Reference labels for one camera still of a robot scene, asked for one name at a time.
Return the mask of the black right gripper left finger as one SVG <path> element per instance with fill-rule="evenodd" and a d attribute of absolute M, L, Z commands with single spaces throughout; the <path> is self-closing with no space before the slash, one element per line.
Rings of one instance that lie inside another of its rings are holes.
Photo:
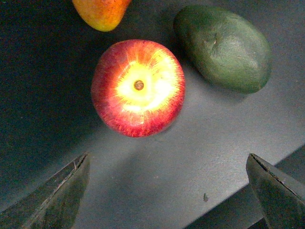
<path fill-rule="evenodd" d="M 28 196 L 0 214 L 2 229 L 70 229 L 90 176 L 83 153 Z"/>

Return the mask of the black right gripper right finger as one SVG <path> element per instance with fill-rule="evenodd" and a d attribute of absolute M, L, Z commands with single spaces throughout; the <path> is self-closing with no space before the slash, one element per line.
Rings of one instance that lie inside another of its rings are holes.
<path fill-rule="evenodd" d="M 305 185 L 255 154 L 246 162 L 249 183 L 270 229 L 305 227 Z"/>

